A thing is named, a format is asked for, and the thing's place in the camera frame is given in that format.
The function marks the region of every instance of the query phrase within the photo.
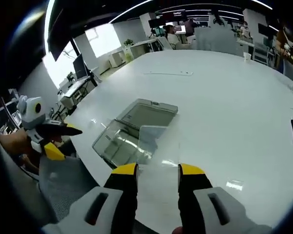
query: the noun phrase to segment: clear plastic container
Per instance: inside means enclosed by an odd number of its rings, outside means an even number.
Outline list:
[[[158,233],[181,226],[178,209],[179,131],[142,126],[139,133],[137,220]]]

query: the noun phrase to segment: white tabletop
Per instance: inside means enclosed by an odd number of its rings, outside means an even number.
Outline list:
[[[70,98],[83,84],[85,84],[87,79],[88,77],[78,79],[71,87],[69,87],[68,91],[63,96]]]
[[[148,53],[96,87],[67,122],[83,130],[72,142],[104,185],[111,169],[91,147],[103,126],[137,98],[178,106],[171,125],[181,134],[180,162],[202,168],[213,187],[224,188],[245,206],[250,219],[274,227],[293,203],[292,83],[268,66],[234,55]],[[243,189],[226,186],[230,180],[240,181]],[[180,220],[177,206],[168,209],[162,213],[139,203],[136,218],[159,233],[171,233]]]
[[[155,42],[155,41],[156,41],[156,39],[144,40],[144,41],[140,41],[140,42],[135,43],[131,47],[152,43],[152,42]]]
[[[255,46],[253,43],[245,41],[245,40],[242,40],[242,39],[237,39],[236,42],[241,43],[241,44],[245,44],[245,45],[248,45],[248,46],[251,46],[251,47]]]

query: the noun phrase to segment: cup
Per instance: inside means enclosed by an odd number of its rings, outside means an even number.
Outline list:
[[[244,62],[248,62],[251,59],[251,54],[247,53],[247,52],[243,52],[243,56],[244,56]]]

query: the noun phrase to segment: window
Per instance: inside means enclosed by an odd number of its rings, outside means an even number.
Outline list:
[[[97,58],[121,47],[112,24],[103,24],[85,33]]]
[[[70,72],[75,73],[73,62],[76,57],[73,46],[69,42],[56,61],[51,53],[43,58],[44,65],[57,88]]]

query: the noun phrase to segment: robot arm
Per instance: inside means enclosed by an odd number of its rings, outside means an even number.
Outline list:
[[[179,164],[178,207],[183,234],[267,234],[271,228],[247,218],[244,206],[220,187],[213,188],[204,171]],[[69,215],[42,229],[50,234],[132,233],[137,210],[138,164],[112,171],[104,187],[95,187],[72,204]]]
[[[21,96],[18,103],[21,121],[32,148],[46,154],[52,160],[64,160],[65,156],[51,142],[51,136],[75,136],[83,133],[72,125],[51,120],[45,113],[45,105],[41,97],[27,98]]]

